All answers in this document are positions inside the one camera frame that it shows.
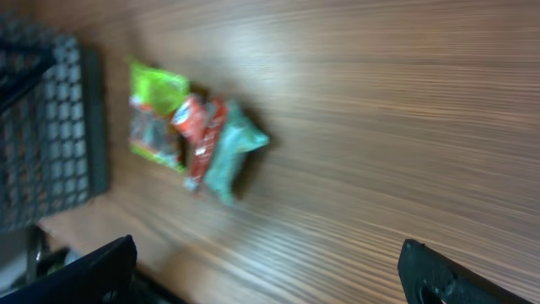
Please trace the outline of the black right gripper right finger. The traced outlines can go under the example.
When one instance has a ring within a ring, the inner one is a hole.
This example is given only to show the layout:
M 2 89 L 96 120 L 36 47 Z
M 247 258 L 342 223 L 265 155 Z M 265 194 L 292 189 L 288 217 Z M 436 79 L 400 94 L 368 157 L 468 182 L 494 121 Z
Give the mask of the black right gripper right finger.
M 414 239 L 397 270 L 408 304 L 532 304 Z

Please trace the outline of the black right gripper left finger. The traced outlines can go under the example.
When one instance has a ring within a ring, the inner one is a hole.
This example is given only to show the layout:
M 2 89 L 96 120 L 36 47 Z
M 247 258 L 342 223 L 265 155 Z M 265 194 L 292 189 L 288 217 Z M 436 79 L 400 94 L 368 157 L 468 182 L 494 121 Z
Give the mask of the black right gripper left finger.
M 1 304 L 130 303 L 137 249 L 120 237 L 45 278 L 1 298 Z

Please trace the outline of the teal packet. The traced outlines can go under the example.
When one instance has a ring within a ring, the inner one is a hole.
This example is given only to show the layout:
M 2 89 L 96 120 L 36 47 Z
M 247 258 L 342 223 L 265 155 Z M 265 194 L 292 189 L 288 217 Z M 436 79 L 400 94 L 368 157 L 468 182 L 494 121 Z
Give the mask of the teal packet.
M 269 137 L 244 114 L 234 100 L 225 102 L 225 124 L 203 178 L 209 190 L 224 204 L 234 204 L 233 184 L 248 153 L 269 143 Z

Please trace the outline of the red stick packet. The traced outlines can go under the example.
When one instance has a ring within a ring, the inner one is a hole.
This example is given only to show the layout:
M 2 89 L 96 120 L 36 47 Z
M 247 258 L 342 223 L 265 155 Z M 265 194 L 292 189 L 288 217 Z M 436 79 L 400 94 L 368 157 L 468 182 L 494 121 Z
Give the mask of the red stick packet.
M 227 106 L 221 97 L 212 98 L 207 109 L 208 119 L 203 125 L 201 139 L 195 144 L 189 175 L 185 180 L 185 187 L 193 193 L 202 185 L 228 116 Z

